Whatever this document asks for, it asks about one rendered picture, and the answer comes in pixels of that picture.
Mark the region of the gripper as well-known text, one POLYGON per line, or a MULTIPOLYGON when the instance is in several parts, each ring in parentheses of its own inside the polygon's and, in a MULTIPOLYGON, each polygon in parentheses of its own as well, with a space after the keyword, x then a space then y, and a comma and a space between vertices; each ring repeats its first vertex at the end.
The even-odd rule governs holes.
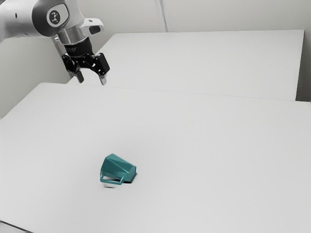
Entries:
POLYGON ((79 83, 84 81, 84 77, 80 71, 79 64, 74 59, 82 59, 86 61, 87 68, 95 72, 102 85, 106 84, 106 74, 110 70, 110 66, 103 53, 94 54, 90 40, 83 40, 74 45, 64 45, 66 53, 63 54, 62 60, 67 72, 72 73, 79 83))

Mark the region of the teal faceted mug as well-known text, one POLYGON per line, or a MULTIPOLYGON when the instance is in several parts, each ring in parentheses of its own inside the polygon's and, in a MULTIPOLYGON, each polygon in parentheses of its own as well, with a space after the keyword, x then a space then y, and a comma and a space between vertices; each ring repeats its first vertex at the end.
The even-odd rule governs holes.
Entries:
POLYGON ((136 176, 137 167, 115 154, 105 157, 100 170, 100 182, 121 185, 131 183, 136 176))

